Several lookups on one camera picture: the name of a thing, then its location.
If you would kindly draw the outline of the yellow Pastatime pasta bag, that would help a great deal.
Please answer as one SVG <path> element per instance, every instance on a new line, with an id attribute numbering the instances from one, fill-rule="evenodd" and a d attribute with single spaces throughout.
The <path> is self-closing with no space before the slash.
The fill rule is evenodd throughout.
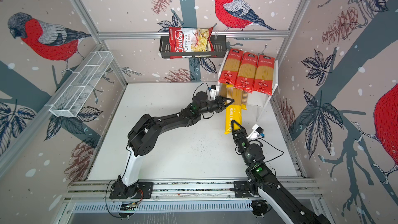
<path id="1" fill-rule="evenodd" d="M 241 124 L 241 94 L 242 91 L 227 85 L 227 97 L 234 99 L 235 102 L 226 109 L 225 135 L 231 133 L 231 121 L 236 120 Z"/>

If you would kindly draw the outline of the red spaghetti bag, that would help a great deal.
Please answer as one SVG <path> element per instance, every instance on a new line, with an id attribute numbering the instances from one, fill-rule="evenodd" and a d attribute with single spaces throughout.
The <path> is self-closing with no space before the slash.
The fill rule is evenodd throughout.
<path id="1" fill-rule="evenodd" d="M 236 89 L 248 93 L 253 92 L 258 59 L 258 55 L 249 52 L 244 53 L 234 84 Z"/>
<path id="2" fill-rule="evenodd" d="M 272 95 L 275 58 L 260 55 L 256 67 L 253 91 Z"/>
<path id="3" fill-rule="evenodd" d="M 243 55 L 242 50 L 231 49 L 229 51 L 218 79 L 219 83 L 235 85 Z"/>

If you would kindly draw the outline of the yellow pasta bag top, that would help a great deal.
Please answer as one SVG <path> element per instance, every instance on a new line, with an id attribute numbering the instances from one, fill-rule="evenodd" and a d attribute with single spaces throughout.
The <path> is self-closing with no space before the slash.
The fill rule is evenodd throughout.
<path id="1" fill-rule="evenodd" d="M 222 97 L 227 97 L 227 85 L 226 84 L 220 84 L 219 88 L 219 95 Z"/>

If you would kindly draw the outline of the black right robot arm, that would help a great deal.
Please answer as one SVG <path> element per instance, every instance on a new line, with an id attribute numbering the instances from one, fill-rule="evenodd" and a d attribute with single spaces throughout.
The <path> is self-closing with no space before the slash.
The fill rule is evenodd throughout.
<path id="1" fill-rule="evenodd" d="M 231 121 L 231 134 L 237 152 L 247 166 L 246 175 L 254 196 L 260 196 L 286 224 L 329 224 L 323 214 L 316 215 L 298 201 L 265 164 L 262 147 L 249 141 L 246 129 L 236 120 Z"/>

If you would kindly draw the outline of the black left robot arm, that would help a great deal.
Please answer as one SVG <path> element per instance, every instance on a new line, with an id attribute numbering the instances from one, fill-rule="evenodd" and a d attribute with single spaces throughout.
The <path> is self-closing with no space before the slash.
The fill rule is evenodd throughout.
<path id="1" fill-rule="evenodd" d="M 200 91 L 192 97 L 192 102 L 186 108 L 176 114 L 161 117 L 143 115 L 127 135 L 126 150 L 129 156 L 124 172 L 118 176 L 114 185 L 120 186 L 122 190 L 137 187 L 143 157 L 154 149 L 162 133 L 195 125 L 204 118 L 204 114 L 220 113 L 234 102 L 234 99 L 219 95 L 209 100 L 207 93 Z"/>

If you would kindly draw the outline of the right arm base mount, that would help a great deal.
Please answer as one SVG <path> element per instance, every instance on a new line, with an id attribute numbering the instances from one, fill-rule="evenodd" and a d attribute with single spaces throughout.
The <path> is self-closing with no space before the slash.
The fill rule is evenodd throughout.
<path id="1" fill-rule="evenodd" d="M 258 188 L 262 191 L 266 192 L 264 186 L 268 186 L 269 189 L 274 188 L 279 190 L 281 188 L 280 185 L 275 184 L 272 181 L 267 181 L 264 179 L 260 179 L 257 182 L 254 181 L 234 181 L 233 187 L 229 188 L 229 191 L 234 192 L 236 198 L 244 198 L 244 197 L 253 197 L 264 200 L 264 194 L 260 194 L 258 192 Z"/>

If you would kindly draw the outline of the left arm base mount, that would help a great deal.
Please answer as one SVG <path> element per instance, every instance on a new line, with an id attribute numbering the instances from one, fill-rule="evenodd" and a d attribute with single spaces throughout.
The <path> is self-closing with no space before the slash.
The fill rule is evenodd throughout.
<path id="1" fill-rule="evenodd" d="M 122 181 L 116 181 L 110 188 L 109 198 L 118 199 L 150 199 L 153 191 L 153 182 L 136 182 L 126 186 Z"/>

